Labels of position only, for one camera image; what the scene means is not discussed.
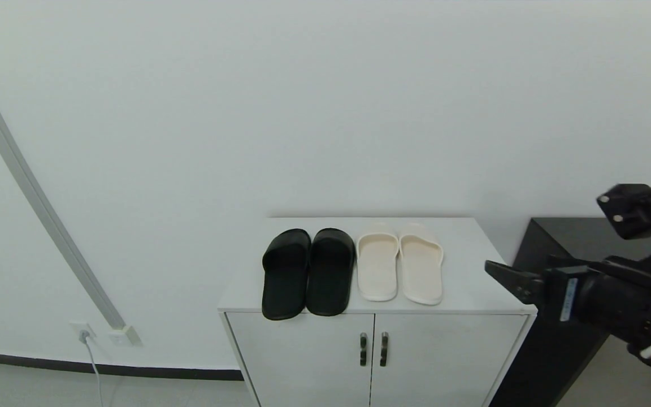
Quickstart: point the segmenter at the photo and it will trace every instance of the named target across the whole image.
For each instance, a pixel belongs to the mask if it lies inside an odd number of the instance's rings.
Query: cabinet handle
[[[388,360],[388,332],[383,332],[380,335],[380,366],[385,366]]]
[[[368,335],[366,332],[361,333],[361,366],[366,365],[366,345],[368,343]]]

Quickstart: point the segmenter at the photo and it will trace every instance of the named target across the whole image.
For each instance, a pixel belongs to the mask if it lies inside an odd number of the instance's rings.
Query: baseboard
[[[94,373],[90,363],[54,361],[51,359],[25,358],[21,356],[0,355],[0,364],[10,366],[34,367],[76,373]],[[178,369],[169,367],[135,367],[97,364],[100,374],[111,376],[156,377],[159,379],[225,380],[243,381],[240,370]]]

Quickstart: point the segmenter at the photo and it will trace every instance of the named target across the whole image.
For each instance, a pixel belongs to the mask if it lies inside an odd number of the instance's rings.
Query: black furniture
[[[538,271],[549,255],[599,261],[650,254],[651,238],[622,240],[604,218],[534,218],[513,266]],[[557,326],[537,317],[490,407],[557,405],[607,336],[591,327]]]

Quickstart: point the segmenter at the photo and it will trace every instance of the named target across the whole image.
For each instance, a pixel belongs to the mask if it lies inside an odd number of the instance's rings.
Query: slide sandal
[[[303,229],[282,232],[263,255],[263,316],[273,321],[300,314],[305,306],[310,236]]]
[[[305,296],[308,311],[332,317],[346,310],[354,258],[353,240],[343,230],[323,229],[313,237]]]
[[[388,301],[398,293],[398,237],[388,225],[373,224],[358,239],[358,289],[369,301]]]
[[[444,296],[444,250],[436,236],[422,224],[409,223],[401,230],[400,250],[406,298],[419,304],[440,303]]]

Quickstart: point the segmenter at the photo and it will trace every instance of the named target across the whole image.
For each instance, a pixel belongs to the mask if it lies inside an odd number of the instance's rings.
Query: white cabinet
[[[391,301],[365,301],[354,273],[341,315],[305,310],[283,321],[263,317],[261,256],[273,237],[294,227],[311,236],[337,227],[355,240],[372,222],[387,222],[396,231],[420,222],[439,237],[445,253],[441,304],[416,304],[401,292]],[[470,218],[266,219],[258,226],[244,238],[243,256],[233,260],[219,312],[260,407],[488,405],[536,314],[483,271],[486,259],[502,260]]]
[[[336,315],[328,324],[323,318],[300,314],[271,321],[261,314],[228,313],[261,405],[368,406],[371,342],[361,366],[359,337],[372,336],[373,314]]]
[[[526,319],[525,315],[377,315],[370,405],[481,407]],[[384,334],[388,342],[385,366],[381,366]]]

